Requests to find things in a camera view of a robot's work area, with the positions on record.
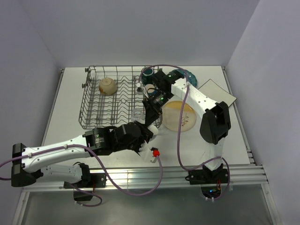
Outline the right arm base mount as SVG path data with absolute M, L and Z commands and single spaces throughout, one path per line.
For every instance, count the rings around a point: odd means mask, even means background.
M 230 174 L 227 169 L 218 172 L 209 169 L 192 170 L 188 172 L 185 180 L 190 185 L 200 185 L 202 195 L 209 199 L 216 199 L 222 194 L 222 184 L 229 184 Z

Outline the cream yellow plate leaf motif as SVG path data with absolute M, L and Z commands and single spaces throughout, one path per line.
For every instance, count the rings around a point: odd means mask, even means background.
M 182 101 L 170 101 L 163 106 L 163 125 L 174 132 L 178 132 L 179 118 Z M 196 112 L 188 104 L 184 104 L 183 113 L 181 117 L 181 132 L 190 130 L 196 123 Z

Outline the clear glass mug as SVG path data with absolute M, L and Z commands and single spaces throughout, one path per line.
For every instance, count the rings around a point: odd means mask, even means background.
M 131 112 L 131 121 L 143 121 L 144 120 L 144 113 L 141 109 L 133 109 Z

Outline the white bowl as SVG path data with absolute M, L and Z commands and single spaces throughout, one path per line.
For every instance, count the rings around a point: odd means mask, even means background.
M 150 126 L 148 126 L 148 130 L 153 133 L 153 136 L 150 138 L 150 140 L 155 139 L 158 135 L 158 128 L 155 125 L 151 124 Z

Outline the dark blue mug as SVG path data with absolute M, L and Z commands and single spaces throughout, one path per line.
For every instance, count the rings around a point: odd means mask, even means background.
M 157 92 L 157 90 L 153 84 L 146 84 L 145 90 L 146 90 L 146 93 L 148 94 L 148 96 L 154 96 Z

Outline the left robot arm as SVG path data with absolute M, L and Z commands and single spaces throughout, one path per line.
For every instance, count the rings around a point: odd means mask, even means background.
M 65 166 L 61 162 L 132 150 L 144 161 L 154 163 L 156 159 L 148 143 L 157 134 L 158 129 L 154 125 L 146 126 L 135 121 L 119 127 L 94 128 L 83 135 L 47 146 L 26 147 L 22 143 L 14 144 L 11 185 L 25 187 L 41 179 L 61 180 L 86 187 L 91 183 L 89 167 L 86 164 Z

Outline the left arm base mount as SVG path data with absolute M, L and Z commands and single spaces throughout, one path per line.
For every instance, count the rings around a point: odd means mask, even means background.
M 64 182 L 63 188 L 64 189 L 73 189 L 73 198 L 75 201 L 80 202 L 88 202 L 92 199 L 92 195 L 95 192 L 96 188 L 105 188 L 106 186 L 106 175 L 104 173 L 92 173 L 90 175 L 90 178 L 88 178 L 86 181 L 80 181 L 78 183 L 73 184 L 75 187 L 79 189 L 83 188 L 91 188 L 92 190 L 89 191 L 89 194 L 84 194 L 82 192 L 79 192 L 78 190 L 72 188 L 72 186 Z

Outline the teal green mug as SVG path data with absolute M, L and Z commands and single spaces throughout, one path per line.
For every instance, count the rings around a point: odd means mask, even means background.
M 144 85 L 152 83 L 152 77 L 154 75 L 154 69 L 151 67 L 144 68 L 142 71 L 141 81 Z

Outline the cream bowl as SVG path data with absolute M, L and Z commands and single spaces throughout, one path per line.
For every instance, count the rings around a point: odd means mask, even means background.
M 99 82 L 99 91 L 102 95 L 113 95 L 117 88 L 117 83 L 112 78 L 106 77 Z

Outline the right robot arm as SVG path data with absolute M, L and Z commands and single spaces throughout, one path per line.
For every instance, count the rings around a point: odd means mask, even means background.
M 201 118 L 200 135 L 208 147 L 205 156 L 208 158 L 201 165 L 203 178 L 212 183 L 228 169 L 224 169 L 222 159 L 225 138 L 231 129 L 229 107 L 224 101 L 210 99 L 188 80 L 186 72 L 173 70 L 168 74 L 159 70 L 152 75 L 152 83 L 157 87 L 154 96 L 143 101 L 145 107 L 145 124 L 151 125 L 162 114 L 162 107 L 173 96 L 183 100 L 194 109 Z

